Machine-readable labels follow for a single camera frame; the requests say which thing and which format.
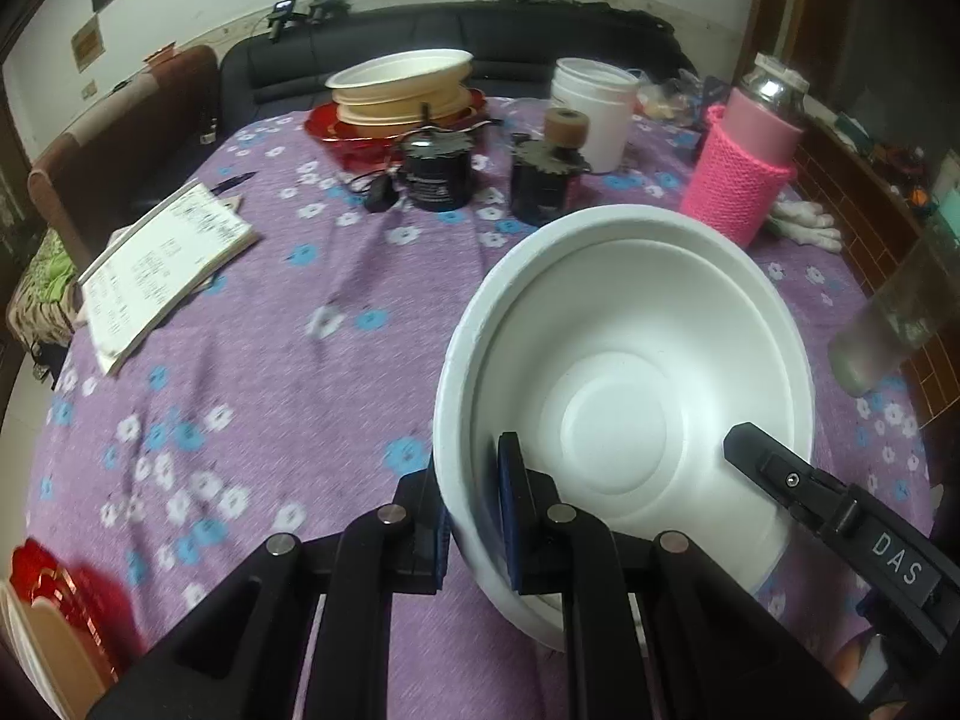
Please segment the white flower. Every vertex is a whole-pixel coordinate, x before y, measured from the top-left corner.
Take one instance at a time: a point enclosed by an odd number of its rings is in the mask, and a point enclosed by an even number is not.
[[[64,373],[64,392],[72,392],[73,388],[77,386],[77,370],[71,368],[68,372]]]
[[[246,512],[250,502],[250,491],[246,488],[229,488],[224,492],[217,504],[217,509],[224,519],[237,519]]]
[[[477,194],[474,194],[473,199],[485,205],[503,205],[507,201],[502,191],[496,187],[487,187],[487,189],[480,190]]]
[[[477,236],[477,241],[487,248],[500,248],[506,244],[507,237],[500,233],[486,232],[480,233],[480,235]]]
[[[155,552],[154,562],[161,571],[170,571],[176,565],[174,558],[174,548],[170,544],[165,544]]]
[[[190,493],[183,488],[174,493],[174,496],[167,501],[167,519],[174,525],[182,525],[186,522],[186,515],[190,512]]]
[[[320,306],[313,314],[310,314],[310,322],[306,325],[306,335],[309,338],[326,338],[331,333],[336,332],[337,328],[343,323],[346,316],[334,303]]]
[[[224,427],[227,427],[232,420],[233,409],[226,403],[221,403],[206,413],[206,416],[203,418],[203,424],[206,425],[206,429],[213,433],[219,433]]]
[[[127,519],[130,522],[143,522],[144,517],[147,517],[147,509],[143,505],[143,498],[133,493],[127,501]]]
[[[357,224],[359,220],[360,215],[357,211],[344,211],[337,217],[336,225],[338,227],[349,227],[351,224]]]
[[[770,603],[767,604],[767,611],[774,616],[775,619],[778,619],[784,616],[784,610],[786,609],[786,593],[779,592],[774,593],[773,598],[770,599]]]
[[[891,425],[899,425],[904,421],[904,409],[899,403],[888,403],[883,410],[883,415]]]
[[[293,533],[306,519],[306,509],[299,503],[285,503],[277,509],[274,517],[274,531],[279,533]]]
[[[157,461],[154,463],[154,477],[157,479],[157,485],[165,490],[171,490],[174,485],[174,459],[170,457],[169,452],[163,452],[157,455]]]
[[[202,584],[197,584],[195,581],[188,584],[184,588],[184,603],[186,603],[186,610],[192,610],[200,601],[206,598],[206,589]]]
[[[223,486],[220,477],[212,471],[197,471],[190,475],[190,490],[202,501],[212,501]]]
[[[318,215],[320,211],[326,208],[326,203],[321,202],[312,202],[309,205],[304,205],[304,207],[296,210],[296,215],[300,218],[314,218],[315,215]]]
[[[140,417],[135,413],[117,422],[117,440],[123,443],[129,443],[135,442],[139,438]]]
[[[104,503],[100,507],[100,522],[104,528],[112,528],[117,522],[117,507],[112,503]]]
[[[399,247],[404,247],[419,238],[420,232],[419,227],[395,227],[392,230],[387,230],[385,237],[388,244],[396,244]]]
[[[150,472],[153,469],[154,467],[150,462],[150,458],[144,456],[136,462],[135,466],[133,466],[133,479],[136,479],[138,482],[142,482],[150,477]]]
[[[494,205],[488,206],[487,208],[478,208],[477,217],[483,218],[486,221],[496,221],[498,218],[503,218],[503,209],[497,208]]]

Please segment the brown armrest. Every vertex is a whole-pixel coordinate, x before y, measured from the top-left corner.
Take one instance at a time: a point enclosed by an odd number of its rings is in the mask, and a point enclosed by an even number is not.
[[[219,71],[197,46],[149,71],[82,114],[37,159],[30,199],[85,269],[123,226],[134,190],[216,116]]]

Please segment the brown tape roll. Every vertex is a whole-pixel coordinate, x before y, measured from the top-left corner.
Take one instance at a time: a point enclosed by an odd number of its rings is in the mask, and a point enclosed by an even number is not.
[[[544,140],[561,148],[579,148],[587,143],[590,119],[570,108],[547,108],[544,114]]]

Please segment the stack of bowls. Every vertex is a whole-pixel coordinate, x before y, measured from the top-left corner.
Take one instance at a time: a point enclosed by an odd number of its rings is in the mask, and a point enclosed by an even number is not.
[[[330,76],[337,118],[360,135],[384,138],[415,127],[424,103],[436,124],[456,121],[470,105],[461,83],[470,73],[469,52],[424,49],[371,59]]]

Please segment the purple tablecloth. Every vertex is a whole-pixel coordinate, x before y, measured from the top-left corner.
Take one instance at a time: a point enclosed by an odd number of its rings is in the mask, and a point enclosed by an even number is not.
[[[542,105],[491,102],[518,128]],[[179,306],[116,379],[100,375],[80,330],[37,444],[28,532],[68,565],[124,584],[148,643],[270,533],[338,531],[425,466],[450,334],[484,274],[532,231],[505,205],[502,143],[474,157],[482,189],[466,208],[368,215],[303,119],[251,125],[199,170],[208,186],[257,171],[241,214],[263,240]],[[584,193],[676,208],[694,143],[637,118],[624,169],[587,178]],[[927,532],[926,464],[904,381],[854,400],[829,373],[827,340],[863,303],[843,261],[767,237],[750,254],[806,344],[815,464]],[[757,598],[825,659],[864,627],[853,607],[865,591],[796,533]],[[443,592],[398,597],[392,624],[391,717],[565,716],[563,656],[496,612],[455,547]]]

